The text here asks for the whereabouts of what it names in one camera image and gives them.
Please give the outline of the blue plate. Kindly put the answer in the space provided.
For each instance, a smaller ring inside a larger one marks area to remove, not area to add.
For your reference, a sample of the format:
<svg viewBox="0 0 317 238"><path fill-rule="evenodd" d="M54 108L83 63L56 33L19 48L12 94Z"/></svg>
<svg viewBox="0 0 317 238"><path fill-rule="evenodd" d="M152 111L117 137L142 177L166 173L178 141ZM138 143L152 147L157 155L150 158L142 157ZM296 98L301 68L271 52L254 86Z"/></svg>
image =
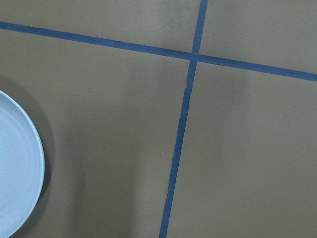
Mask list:
<svg viewBox="0 0 317 238"><path fill-rule="evenodd" d="M0 236L13 235L39 199L45 159L29 116L10 96L0 94Z"/></svg>

